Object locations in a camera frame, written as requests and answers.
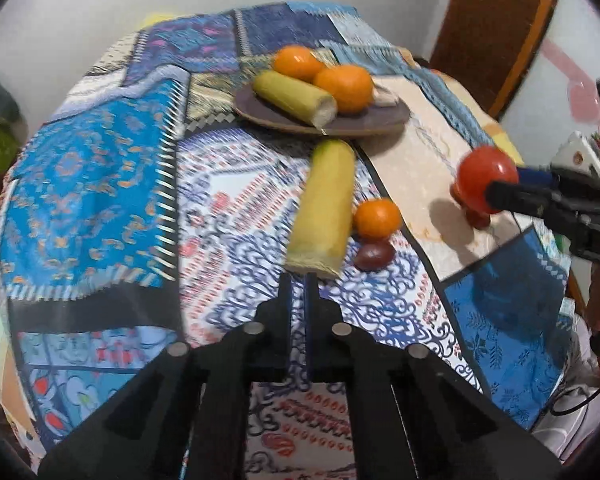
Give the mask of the red tomato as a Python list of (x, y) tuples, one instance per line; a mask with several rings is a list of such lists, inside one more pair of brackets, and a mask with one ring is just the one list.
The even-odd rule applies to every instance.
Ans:
[(505, 152), (483, 145), (468, 153), (457, 167), (456, 188), (462, 202), (480, 214), (497, 214), (499, 209), (486, 201), (486, 188), (494, 181), (519, 182), (518, 170)]

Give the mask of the dark red jujube fruit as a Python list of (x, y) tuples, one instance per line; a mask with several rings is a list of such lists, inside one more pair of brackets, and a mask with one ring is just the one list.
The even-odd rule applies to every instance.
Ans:
[(362, 245), (354, 257), (354, 266), (363, 272), (374, 272), (385, 269), (396, 256), (394, 247), (383, 240)]

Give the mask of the small mandarin orange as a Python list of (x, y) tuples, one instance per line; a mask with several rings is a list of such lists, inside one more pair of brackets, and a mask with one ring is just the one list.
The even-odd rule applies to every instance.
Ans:
[(400, 209), (388, 198), (366, 200), (353, 216), (356, 234), (362, 240), (386, 240), (402, 226)]

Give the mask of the pomelo segment peeled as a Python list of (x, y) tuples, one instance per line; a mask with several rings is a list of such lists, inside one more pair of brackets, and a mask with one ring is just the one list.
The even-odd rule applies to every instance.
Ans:
[(394, 107), (400, 103), (400, 98), (391, 90), (374, 85), (372, 94), (372, 104), (376, 107)]

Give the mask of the yellow corn cob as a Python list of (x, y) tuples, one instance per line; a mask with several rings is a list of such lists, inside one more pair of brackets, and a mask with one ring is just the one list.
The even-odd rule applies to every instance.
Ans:
[(321, 129), (338, 115), (335, 99), (325, 90), (275, 70), (264, 70), (253, 79), (256, 96), (299, 122)]
[(287, 244), (286, 270), (338, 278), (352, 226), (355, 169), (347, 142), (317, 144)]

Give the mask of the large orange plain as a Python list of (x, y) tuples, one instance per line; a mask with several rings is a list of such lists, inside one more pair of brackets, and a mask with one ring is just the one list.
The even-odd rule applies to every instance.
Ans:
[(335, 99), (340, 115), (361, 114), (373, 102), (372, 76), (360, 66), (327, 67), (315, 76), (313, 84)]

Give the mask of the large orange with sticker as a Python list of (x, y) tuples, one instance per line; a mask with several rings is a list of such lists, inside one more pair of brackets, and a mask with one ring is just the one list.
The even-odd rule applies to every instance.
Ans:
[(309, 48), (295, 46), (282, 47), (273, 58), (272, 70), (282, 75), (312, 82), (326, 65), (321, 62)]

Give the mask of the orange yellow fleece blanket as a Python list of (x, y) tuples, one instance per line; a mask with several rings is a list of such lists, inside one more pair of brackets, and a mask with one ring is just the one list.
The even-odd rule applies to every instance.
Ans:
[(524, 161), (512, 140), (509, 139), (507, 132), (494, 118), (486, 114), (469, 91), (453, 77), (440, 72), (440, 70), (433, 70), (432, 72), (439, 76), (455, 94), (457, 99), (467, 106), (471, 114), (477, 119), (479, 126), (483, 128), (483, 131), (488, 136), (490, 136), (495, 145), (513, 159), (517, 166), (522, 166)]

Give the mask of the brown wooden door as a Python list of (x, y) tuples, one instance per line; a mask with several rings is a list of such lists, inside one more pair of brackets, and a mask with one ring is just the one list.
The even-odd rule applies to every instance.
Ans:
[(459, 81), (498, 119), (546, 33), (557, 0), (450, 0), (430, 65)]

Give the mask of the dark purple round plate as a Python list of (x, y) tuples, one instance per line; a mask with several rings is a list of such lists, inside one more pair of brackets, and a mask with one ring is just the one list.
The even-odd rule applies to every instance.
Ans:
[(335, 107), (322, 104), (311, 115), (311, 121), (289, 114), (277, 104), (261, 99), (246, 84), (237, 91), (234, 99), (235, 112), (248, 122), (260, 127), (293, 134), (312, 136), (376, 136), (401, 132), (411, 118), (411, 110), (401, 100), (395, 106), (370, 106), (356, 116), (341, 116)]

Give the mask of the blue patchwork patterned bedspread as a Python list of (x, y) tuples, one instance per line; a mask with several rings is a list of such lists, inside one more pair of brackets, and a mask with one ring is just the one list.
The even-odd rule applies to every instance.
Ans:
[(411, 110), (401, 132), (347, 142), (353, 201), (400, 209), (396, 256), (360, 271), (349, 240), (323, 295), (382, 344), (426, 346), (519, 426), (538, 419), (568, 348), (568, 258), (520, 214), (468, 224), (455, 169), (495, 143), (439, 76), (347, 6), (284, 2), (123, 37), (8, 170), (0, 402), (33, 465), (167, 344), (214, 344), (276, 294), (316, 140), (247, 122), (234, 96), (290, 44), (365, 68)]

